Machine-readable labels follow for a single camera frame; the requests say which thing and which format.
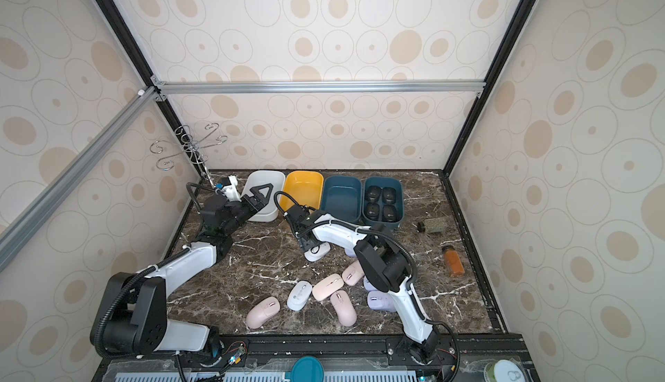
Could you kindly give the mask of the black mouse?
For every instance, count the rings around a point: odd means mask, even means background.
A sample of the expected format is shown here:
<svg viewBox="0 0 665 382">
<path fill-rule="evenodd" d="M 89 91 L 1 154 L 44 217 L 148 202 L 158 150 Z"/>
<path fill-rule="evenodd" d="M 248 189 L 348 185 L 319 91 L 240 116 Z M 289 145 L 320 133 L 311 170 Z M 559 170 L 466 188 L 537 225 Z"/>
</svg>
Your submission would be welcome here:
<svg viewBox="0 0 665 382">
<path fill-rule="evenodd" d="M 380 215 L 380 206 L 377 203 L 367 203 L 364 209 L 364 216 L 371 221 L 378 221 Z"/>
<path fill-rule="evenodd" d="M 365 190 L 365 200 L 377 204 L 382 196 L 382 188 L 379 186 L 368 186 Z"/>
<path fill-rule="evenodd" d="M 396 223 L 398 221 L 398 210 L 395 205 L 384 205 L 382 209 L 382 221 L 386 223 Z"/>
<path fill-rule="evenodd" d="M 395 205 L 397 202 L 397 190 L 392 187 L 384 187 L 382 189 L 381 198 L 385 205 Z"/>
</svg>

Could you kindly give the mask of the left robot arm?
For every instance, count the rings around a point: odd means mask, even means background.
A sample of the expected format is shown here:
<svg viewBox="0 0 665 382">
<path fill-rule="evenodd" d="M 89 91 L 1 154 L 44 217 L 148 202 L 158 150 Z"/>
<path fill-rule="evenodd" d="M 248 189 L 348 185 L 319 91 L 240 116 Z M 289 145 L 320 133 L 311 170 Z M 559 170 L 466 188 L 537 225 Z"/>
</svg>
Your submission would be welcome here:
<svg viewBox="0 0 665 382">
<path fill-rule="evenodd" d="M 167 299 L 228 254 L 233 234 L 269 204 L 273 189 L 270 183 L 254 186 L 238 200 L 211 193 L 204 203 L 195 204 L 200 230 L 183 250 L 141 271 L 113 275 L 90 332 L 98 356 L 123 359 L 191 352 L 216 361 L 222 349 L 218 328 L 170 319 Z"/>
</svg>

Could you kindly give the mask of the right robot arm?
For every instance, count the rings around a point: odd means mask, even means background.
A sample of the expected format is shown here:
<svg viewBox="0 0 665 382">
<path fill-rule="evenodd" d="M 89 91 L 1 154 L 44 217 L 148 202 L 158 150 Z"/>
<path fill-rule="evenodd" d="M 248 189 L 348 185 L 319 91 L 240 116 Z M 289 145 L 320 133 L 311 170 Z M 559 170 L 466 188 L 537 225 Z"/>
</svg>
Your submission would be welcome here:
<svg viewBox="0 0 665 382">
<path fill-rule="evenodd" d="M 391 298 L 415 361 L 427 364 L 435 359 L 442 349 L 440 328 L 446 330 L 455 353 L 460 353 L 451 327 L 431 320 L 424 311 L 414 287 L 417 263 L 391 233 L 377 226 L 350 224 L 303 205 L 292 205 L 283 217 L 303 251 L 331 243 L 354 252 L 369 282 Z"/>
</svg>

